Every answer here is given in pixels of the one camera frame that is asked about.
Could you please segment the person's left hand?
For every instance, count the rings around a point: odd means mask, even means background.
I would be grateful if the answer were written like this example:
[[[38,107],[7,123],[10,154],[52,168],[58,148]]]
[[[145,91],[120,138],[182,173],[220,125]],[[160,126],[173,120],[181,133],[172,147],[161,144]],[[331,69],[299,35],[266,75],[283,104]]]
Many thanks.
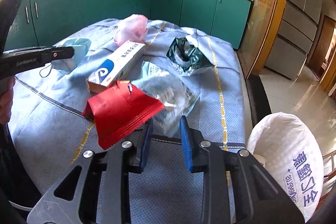
[[[13,105],[13,96],[15,77],[10,77],[7,82],[7,90],[1,95],[0,123],[6,124],[11,118],[11,108]]]

